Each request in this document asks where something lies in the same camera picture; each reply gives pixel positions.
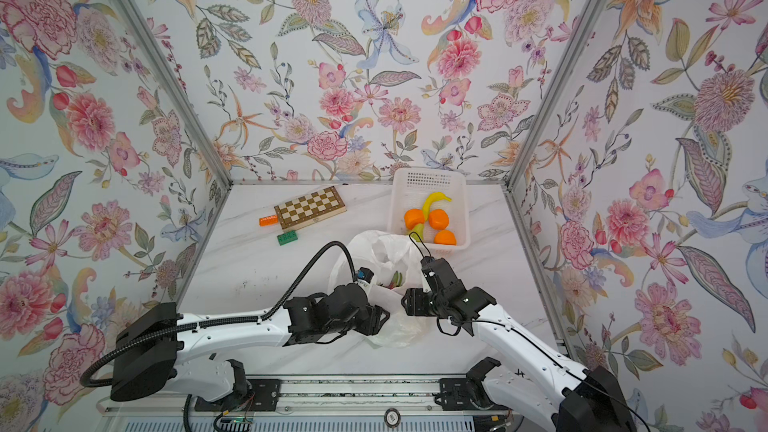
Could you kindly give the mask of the red dragon fruit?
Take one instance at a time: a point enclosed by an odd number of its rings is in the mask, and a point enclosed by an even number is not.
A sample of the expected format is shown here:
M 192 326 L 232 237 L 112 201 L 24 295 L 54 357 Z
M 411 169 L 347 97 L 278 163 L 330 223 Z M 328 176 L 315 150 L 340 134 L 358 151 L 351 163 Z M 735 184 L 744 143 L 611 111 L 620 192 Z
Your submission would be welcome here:
M 404 277 L 400 272 L 395 272 L 391 282 L 389 284 L 390 289 L 401 287 L 403 285 Z

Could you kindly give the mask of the orange mandarin fruit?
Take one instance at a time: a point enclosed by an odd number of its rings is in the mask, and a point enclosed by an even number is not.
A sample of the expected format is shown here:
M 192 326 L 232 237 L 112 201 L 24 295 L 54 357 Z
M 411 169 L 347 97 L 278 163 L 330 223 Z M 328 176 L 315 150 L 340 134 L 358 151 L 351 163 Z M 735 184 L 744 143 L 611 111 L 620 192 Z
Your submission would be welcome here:
M 440 230 L 434 237 L 434 243 L 438 245 L 456 246 L 457 239 L 453 232 L 449 230 Z
M 423 225 L 424 222 L 425 216 L 421 209 L 409 209 L 404 214 L 404 225 L 408 231 L 412 231 L 415 227 Z
M 427 222 L 433 230 L 442 231 L 450 225 L 450 218 L 444 210 L 435 209 L 429 212 Z

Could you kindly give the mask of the white translucent plastic bag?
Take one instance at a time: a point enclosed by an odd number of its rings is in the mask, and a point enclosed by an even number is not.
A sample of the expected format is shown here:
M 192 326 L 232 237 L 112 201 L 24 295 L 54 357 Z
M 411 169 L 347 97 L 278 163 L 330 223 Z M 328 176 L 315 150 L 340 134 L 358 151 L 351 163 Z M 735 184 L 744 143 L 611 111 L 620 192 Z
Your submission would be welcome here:
M 408 316 L 401 305 L 408 288 L 422 288 L 425 284 L 421 255 L 410 239 L 370 230 L 353 237 L 347 249 L 358 269 L 366 267 L 375 274 L 372 284 L 363 282 L 369 302 L 390 313 L 381 331 L 368 341 L 376 347 L 405 348 L 419 340 L 426 333 L 426 321 Z M 403 275 L 403 285 L 390 289 L 395 272 Z

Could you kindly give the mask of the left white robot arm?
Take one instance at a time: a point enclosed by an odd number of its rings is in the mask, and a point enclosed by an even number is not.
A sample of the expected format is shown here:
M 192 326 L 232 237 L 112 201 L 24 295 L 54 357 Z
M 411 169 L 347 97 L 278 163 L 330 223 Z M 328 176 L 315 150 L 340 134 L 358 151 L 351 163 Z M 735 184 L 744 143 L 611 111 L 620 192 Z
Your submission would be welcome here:
M 158 392 L 197 396 L 210 403 L 240 402 L 249 394 L 240 349 L 329 345 L 350 332 L 375 336 L 390 318 L 355 283 L 287 300 L 271 317 L 192 315 L 168 332 L 143 331 L 114 359 L 110 398 L 129 402 Z

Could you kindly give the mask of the green pear fruit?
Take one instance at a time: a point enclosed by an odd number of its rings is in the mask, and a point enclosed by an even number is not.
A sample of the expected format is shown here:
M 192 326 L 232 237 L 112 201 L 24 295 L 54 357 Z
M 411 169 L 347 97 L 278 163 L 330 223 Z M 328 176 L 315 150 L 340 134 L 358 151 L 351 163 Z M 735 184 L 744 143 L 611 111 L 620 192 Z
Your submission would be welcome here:
M 425 224 L 423 222 L 418 222 L 409 230 L 408 235 L 415 236 L 416 240 L 423 242 L 424 229 L 425 229 Z

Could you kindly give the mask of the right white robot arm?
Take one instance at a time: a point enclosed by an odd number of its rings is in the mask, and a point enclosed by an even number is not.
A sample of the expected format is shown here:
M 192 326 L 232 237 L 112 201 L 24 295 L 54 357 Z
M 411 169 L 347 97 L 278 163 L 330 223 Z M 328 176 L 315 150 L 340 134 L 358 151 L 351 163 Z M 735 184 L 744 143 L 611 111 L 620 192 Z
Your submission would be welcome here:
M 627 405 L 618 380 L 548 346 L 525 329 L 489 293 L 468 289 L 443 258 L 421 259 L 424 289 L 406 291 L 409 316 L 449 322 L 492 347 L 489 357 L 466 374 L 472 388 L 546 431 L 635 431 L 644 420 Z

